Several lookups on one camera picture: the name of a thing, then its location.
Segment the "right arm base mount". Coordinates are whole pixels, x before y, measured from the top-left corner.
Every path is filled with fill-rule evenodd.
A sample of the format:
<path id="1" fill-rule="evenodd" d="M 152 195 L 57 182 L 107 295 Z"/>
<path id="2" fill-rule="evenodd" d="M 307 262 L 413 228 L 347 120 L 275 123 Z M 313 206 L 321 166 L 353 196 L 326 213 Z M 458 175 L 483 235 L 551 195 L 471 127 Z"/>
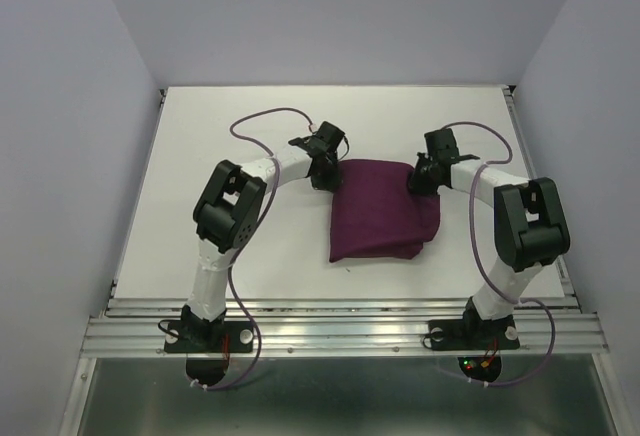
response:
<path id="1" fill-rule="evenodd" d="M 501 374 L 500 352 L 520 348 L 513 316 L 482 319 L 472 299 L 460 317 L 429 320 L 421 344 L 435 352 L 461 352 L 460 376 L 486 386 L 495 385 Z"/>

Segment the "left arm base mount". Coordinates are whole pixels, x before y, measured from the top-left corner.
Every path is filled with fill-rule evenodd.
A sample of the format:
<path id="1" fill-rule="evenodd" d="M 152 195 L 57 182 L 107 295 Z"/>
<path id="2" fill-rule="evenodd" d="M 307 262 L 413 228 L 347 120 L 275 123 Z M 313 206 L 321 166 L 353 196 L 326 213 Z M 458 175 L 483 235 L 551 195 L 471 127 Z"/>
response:
<path id="1" fill-rule="evenodd" d="M 225 391 L 240 385 L 253 371 L 261 352 L 261 336 L 249 319 L 225 320 L 226 311 L 213 321 L 195 316 L 185 305 L 178 319 L 161 319 L 166 354 L 184 355 L 185 374 L 192 387 L 205 392 Z M 256 351 L 249 367 L 231 377 L 231 357 Z"/>

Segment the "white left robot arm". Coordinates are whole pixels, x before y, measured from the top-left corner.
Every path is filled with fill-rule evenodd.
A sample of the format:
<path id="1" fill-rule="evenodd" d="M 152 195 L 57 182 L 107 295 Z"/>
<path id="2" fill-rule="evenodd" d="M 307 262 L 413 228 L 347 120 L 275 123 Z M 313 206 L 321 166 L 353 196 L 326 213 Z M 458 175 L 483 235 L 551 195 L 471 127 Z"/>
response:
<path id="1" fill-rule="evenodd" d="M 315 190 L 334 193 L 342 184 L 338 148 L 345 133 L 329 122 L 290 140 L 277 152 L 249 163 L 217 164 L 193 210 L 199 256 L 192 292 L 181 311 L 192 320 L 188 338 L 199 349 L 215 348 L 226 312 L 228 271 L 257 231 L 261 215 L 280 187 L 308 179 Z"/>

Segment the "purple cloth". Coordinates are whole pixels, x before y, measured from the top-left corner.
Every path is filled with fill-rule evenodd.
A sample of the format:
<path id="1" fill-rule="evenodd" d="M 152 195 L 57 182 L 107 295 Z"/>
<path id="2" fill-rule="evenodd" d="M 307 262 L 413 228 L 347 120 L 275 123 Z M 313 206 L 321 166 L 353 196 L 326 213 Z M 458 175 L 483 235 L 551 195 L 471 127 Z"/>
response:
<path id="1" fill-rule="evenodd" d="M 409 192 L 407 163 L 350 159 L 341 163 L 343 182 L 332 198 L 329 261 L 396 258 L 411 260 L 440 227 L 438 196 Z"/>

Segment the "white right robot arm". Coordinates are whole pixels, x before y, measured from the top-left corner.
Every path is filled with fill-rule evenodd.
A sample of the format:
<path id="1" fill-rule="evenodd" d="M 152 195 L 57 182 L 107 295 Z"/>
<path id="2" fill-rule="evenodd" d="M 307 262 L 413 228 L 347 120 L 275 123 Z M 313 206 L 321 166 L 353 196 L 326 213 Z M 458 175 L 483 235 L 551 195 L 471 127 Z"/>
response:
<path id="1" fill-rule="evenodd" d="M 514 156 L 505 137 L 478 123 L 504 145 L 504 159 L 483 160 L 460 152 L 454 124 L 425 134 L 426 150 L 418 155 L 408 189 L 436 196 L 439 189 L 466 193 L 469 235 L 476 266 L 484 280 L 471 297 L 475 310 L 460 322 L 463 340 L 482 346 L 496 334 L 494 321 L 513 313 L 531 281 L 570 249 L 570 233 L 556 182 L 548 177 L 526 179 L 504 171 Z M 475 203 L 493 210 L 493 241 L 497 253 L 490 270 L 482 265 L 476 239 Z"/>

